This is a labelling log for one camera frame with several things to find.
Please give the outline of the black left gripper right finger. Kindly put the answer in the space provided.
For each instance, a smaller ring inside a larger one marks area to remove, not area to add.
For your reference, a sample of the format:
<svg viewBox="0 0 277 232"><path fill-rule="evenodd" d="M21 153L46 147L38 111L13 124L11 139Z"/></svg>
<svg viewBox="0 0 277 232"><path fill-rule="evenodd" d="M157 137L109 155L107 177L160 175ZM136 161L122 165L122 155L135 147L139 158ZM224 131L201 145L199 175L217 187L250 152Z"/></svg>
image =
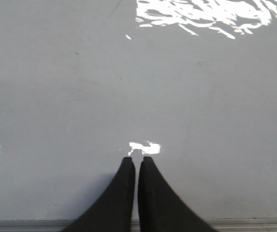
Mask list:
<svg viewBox="0 0 277 232"><path fill-rule="evenodd" d="M151 157L141 162L138 212L142 232L215 232L169 186Z"/></svg>

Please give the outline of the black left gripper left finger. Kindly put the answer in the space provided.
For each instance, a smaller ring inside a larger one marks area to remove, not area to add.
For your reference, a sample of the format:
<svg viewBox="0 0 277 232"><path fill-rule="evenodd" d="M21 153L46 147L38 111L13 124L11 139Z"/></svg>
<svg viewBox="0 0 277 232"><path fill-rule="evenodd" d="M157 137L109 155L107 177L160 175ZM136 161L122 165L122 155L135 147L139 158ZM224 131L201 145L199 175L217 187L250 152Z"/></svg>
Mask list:
<svg viewBox="0 0 277 232"><path fill-rule="evenodd" d="M114 178L78 219L64 232L129 232L135 190L135 166L131 157L124 157Z"/></svg>

